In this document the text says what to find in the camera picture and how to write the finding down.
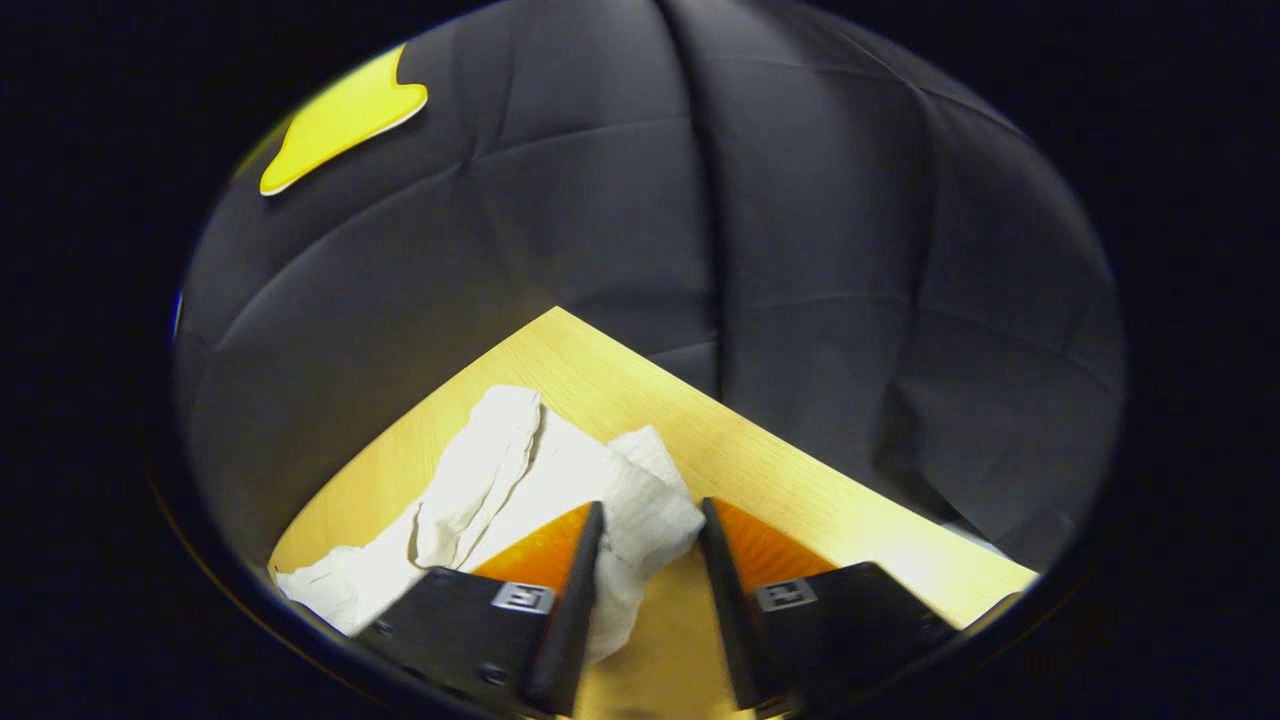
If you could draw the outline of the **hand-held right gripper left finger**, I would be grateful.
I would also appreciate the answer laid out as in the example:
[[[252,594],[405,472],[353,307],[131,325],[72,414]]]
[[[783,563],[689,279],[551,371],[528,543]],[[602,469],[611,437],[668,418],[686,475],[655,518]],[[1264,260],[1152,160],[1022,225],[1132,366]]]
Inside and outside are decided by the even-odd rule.
[[[591,501],[472,571],[430,568],[356,641],[493,717],[570,716],[604,528],[603,505]]]

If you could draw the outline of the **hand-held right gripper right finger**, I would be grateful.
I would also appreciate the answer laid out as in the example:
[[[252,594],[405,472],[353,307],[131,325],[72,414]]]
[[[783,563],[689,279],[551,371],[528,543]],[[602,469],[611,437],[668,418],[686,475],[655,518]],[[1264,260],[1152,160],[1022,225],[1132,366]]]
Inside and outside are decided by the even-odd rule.
[[[868,694],[957,637],[876,562],[840,566],[723,498],[699,536],[733,697],[815,714]]]

